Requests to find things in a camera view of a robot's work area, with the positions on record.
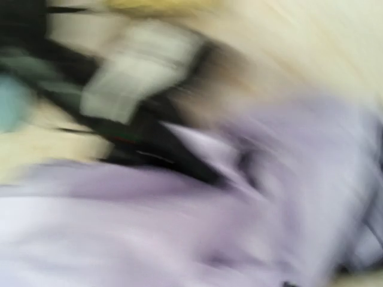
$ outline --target clothing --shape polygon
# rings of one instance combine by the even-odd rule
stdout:
[[[57,61],[54,56],[55,51],[67,60],[68,65]],[[87,60],[86,57],[70,50],[67,51],[54,43],[47,43],[40,49],[33,45],[30,45],[27,50],[16,47],[3,48],[0,66],[40,91],[41,95],[59,105],[79,123],[90,127],[114,144],[111,156],[105,161],[126,165],[153,164],[154,162],[161,166],[170,164],[175,170],[192,175],[202,181],[210,183],[218,180],[220,176],[216,171],[194,157],[159,122],[165,114],[172,110],[171,104],[163,101],[166,98],[165,94],[158,93],[145,104],[142,103],[129,126],[106,119],[82,116],[79,112],[81,86],[68,81],[67,73],[63,72],[74,69],[77,60],[84,64],[84,71],[92,74],[94,69],[91,59]],[[85,80],[80,77],[75,78],[77,81]],[[168,117],[168,119],[174,120],[175,117]]]
[[[32,106],[31,91],[14,77],[0,74],[0,133],[12,132]]]
[[[319,95],[218,134],[168,127],[222,186],[149,167],[31,167],[0,189],[0,285],[319,287],[354,251],[381,178],[373,113]]]
[[[364,224],[358,232],[353,252],[345,262],[351,271],[363,271],[382,267],[383,263],[383,192],[381,182],[375,187]]]
[[[2,0],[0,2],[0,43],[5,36],[43,38],[47,34],[45,0]]]
[[[198,33],[159,20],[130,27],[85,86],[81,112],[130,123],[140,102],[189,77],[208,43]]]

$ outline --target light purple cloth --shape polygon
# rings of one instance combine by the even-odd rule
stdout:
[[[155,168],[33,166],[0,189],[0,286],[327,283],[379,178],[369,111],[317,96],[258,107],[219,135],[170,128],[226,187]]]

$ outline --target black object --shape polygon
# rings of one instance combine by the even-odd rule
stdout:
[[[48,32],[45,0],[1,0],[0,35],[45,37]]]
[[[74,129],[66,129],[64,127],[57,127],[54,130],[57,130],[59,132],[65,132],[65,133],[77,133],[77,134],[83,134],[83,135],[94,135],[95,133],[88,130],[74,130]]]
[[[298,287],[298,286],[290,282],[284,282],[282,287]]]
[[[195,157],[160,121],[186,125],[169,95],[179,86],[193,83],[212,45],[204,45],[195,57],[189,76],[176,87],[159,91],[139,104],[132,122],[120,124],[80,113],[81,89],[99,64],[46,38],[47,13],[85,12],[85,8],[48,7],[45,0],[0,2],[0,68],[13,74],[49,99],[79,123],[113,143],[109,163],[150,164],[173,169],[214,184],[220,175]]]
[[[258,189],[259,185],[256,182],[256,179],[254,178],[251,170],[251,163],[253,159],[253,152],[250,150],[245,150],[239,155],[238,160],[238,168],[242,171],[244,174],[247,182],[250,184],[251,187],[254,189]]]
[[[209,184],[219,182],[219,173],[194,156],[160,123],[160,120],[166,120],[167,115],[171,117],[169,121],[178,124],[182,122],[177,110],[169,105],[166,91],[141,103],[130,125],[85,117],[79,112],[81,83],[93,75],[97,64],[50,40],[37,40],[32,43],[27,38],[13,38],[0,49],[0,67],[38,90],[79,123],[112,142],[114,150],[103,161],[123,165],[155,165],[176,170]],[[86,67],[85,78],[72,73],[77,67]]]

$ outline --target teal object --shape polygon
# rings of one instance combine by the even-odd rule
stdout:
[[[31,91],[14,77],[0,74],[0,132],[12,132],[28,116]]]

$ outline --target black strap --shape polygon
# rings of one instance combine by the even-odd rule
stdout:
[[[86,7],[60,7],[50,6],[47,8],[49,14],[71,14],[71,13],[94,13],[93,10]]]

